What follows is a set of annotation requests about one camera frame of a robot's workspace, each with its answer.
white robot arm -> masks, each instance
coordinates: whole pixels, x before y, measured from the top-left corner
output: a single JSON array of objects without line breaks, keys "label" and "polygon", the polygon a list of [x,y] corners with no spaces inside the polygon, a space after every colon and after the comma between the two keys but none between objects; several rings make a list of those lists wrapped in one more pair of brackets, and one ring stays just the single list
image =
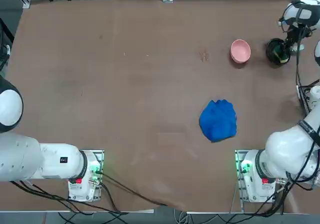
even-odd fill
[{"label": "white robot arm", "polygon": [[15,86],[0,76],[0,182],[67,179],[69,198],[91,202],[101,197],[103,151],[79,150],[64,143],[38,143],[8,131],[20,122],[24,103]]},{"label": "white robot arm", "polygon": [[[279,24],[288,25],[285,40],[273,39],[269,42],[267,57],[276,64],[284,64],[290,58],[289,48],[299,40],[309,37],[320,28],[320,0],[292,1],[285,9]],[[320,41],[314,49],[314,58],[320,66]],[[299,180],[310,179],[313,186],[320,186],[318,152],[320,137],[320,86],[310,90],[311,112],[302,121],[288,130],[275,132],[267,139],[264,150],[249,150],[241,163],[241,173],[250,202],[265,202],[275,193],[276,179],[295,180],[302,170],[313,146],[313,152]]]}]

floor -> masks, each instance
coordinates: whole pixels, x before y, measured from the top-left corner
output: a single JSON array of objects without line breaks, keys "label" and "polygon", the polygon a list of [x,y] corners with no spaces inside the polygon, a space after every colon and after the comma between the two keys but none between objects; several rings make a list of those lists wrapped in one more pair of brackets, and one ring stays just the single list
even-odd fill
[{"label": "floor", "polygon": [[[22,4],[18,0],[0,0],[0,17],[4,20],[13,34],[16,33],[19,20],[22,14]],[[66,218],[72,216],[71,213],[62,213]],[[212,218],[212,214],[193,214],[195,224],[207,223],[206,220]],[[230,214],[222,214],[224,219],[227,219]],[[95,213],[92,216],[76,215],[72,218],[74,224],[101,224],[112,219],[109,213],[101,212]],[[59,217],[56,212],[0,212],[1,224],[19,224],[19,223],[33,223],[33,224],[63,224],[65,221]],[[159,207],[154,210],[154,213],[130,213],[123,217],[129,224],[174,224],[173,209],[169,207]],[[254,217],[244,223],[250,224],[298,224],[304,222],[305,224],[319,223],[320,215],[293,215],[275,214],[269,218]],[[121,223],[119,220],[112,222],[113,224]],[[210,222],[211,224],[222,224],[223,222],[215,218]]]}]

brown table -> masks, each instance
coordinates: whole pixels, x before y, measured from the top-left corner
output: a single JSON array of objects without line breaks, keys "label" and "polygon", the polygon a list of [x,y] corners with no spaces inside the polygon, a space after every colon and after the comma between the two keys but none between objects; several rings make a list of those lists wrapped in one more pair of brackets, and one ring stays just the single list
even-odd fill
[{"label": "brown table", "polygon": [[[110,175],[141,194],[185,211],[230,211],[235,150],[264,148],[268,136],[301,119],[295,61],[273,68],[265,43],[283,38],[277,20],[289,0],[74,0],[34,3],[24,10],[8,80],[23,95],[14,131],[44,143],[105,150]],[[303,84],[314,81],[317,33],[304,41]],[[230,60],[245,39],[251,59]],[[237,135],[210,143],[199,115],[227,99]],[[64,180],[37,182],[67,195]],[[1,183],[0,210],[64,210],[51,200]],[[154,207],[110,186],[118,208]],[[320,189],[294,189],[286,212],[319,213]],[[110,207],[104,195],[100,203]],[[259,206],[247,205],[246,211]],[[233,212],[239,212],[239,194]]]}]

blue cloth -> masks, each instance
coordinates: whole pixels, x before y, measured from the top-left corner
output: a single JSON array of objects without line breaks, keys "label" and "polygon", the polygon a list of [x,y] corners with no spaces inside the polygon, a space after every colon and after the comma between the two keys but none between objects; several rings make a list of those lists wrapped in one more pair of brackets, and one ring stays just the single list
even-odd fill
[{"label": "blue cloth", "polygon": [[211,142],[230,138],[237,133],[237,117],[233,105],[227,100],[211,100],[199,118],[203,134]]}]

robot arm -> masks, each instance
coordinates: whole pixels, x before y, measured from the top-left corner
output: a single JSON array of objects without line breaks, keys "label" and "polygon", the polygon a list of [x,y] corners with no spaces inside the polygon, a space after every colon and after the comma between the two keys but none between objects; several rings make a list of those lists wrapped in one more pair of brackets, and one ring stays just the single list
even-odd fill
[{"label": "robot arm", "polygon": [[[301,39],[309,37],[312,31],[320,28],[320,0],[292,1],[279,19],[279,25],[287,37],[285,40],[279,38],[270,40],[266,54],[273,63],[283,65],[289,61],[294,45],[300,45]],[[284,30],[283,25],[288,25],[288,29]],[[320,66],[320,41],[314,49],[314,58]],[[276,179],[287,179],[289,174],[292,179],[296,178],[313,146],[314,138],[311,137],[310,130],[316,134],[318,140],[299,179],[314,177],[309,183],[320,187],[320,172],[317,165],[320,138],[316,133],[320,126],[319,99],[320,86],[315,86],[310,90],[312,110],[304,121],[288,130],[271,134],[264,150],[247,152],[240,170],[250,202],[264,202],[273,195]]]},{"label": "robot arm", "polygon": [[[310,37],[312,31],[320,28],[320,0],[291,1],[279,19],[279,26],[287,37],[284,40],[271,39],[267,45],[266,55],[272,63],[281,66],[289,61],[292,53],[303,49],[302,45],[298,47],[299,40]],[[315,47],[314,57],[316,63],[320,65],[320,42]]]}]

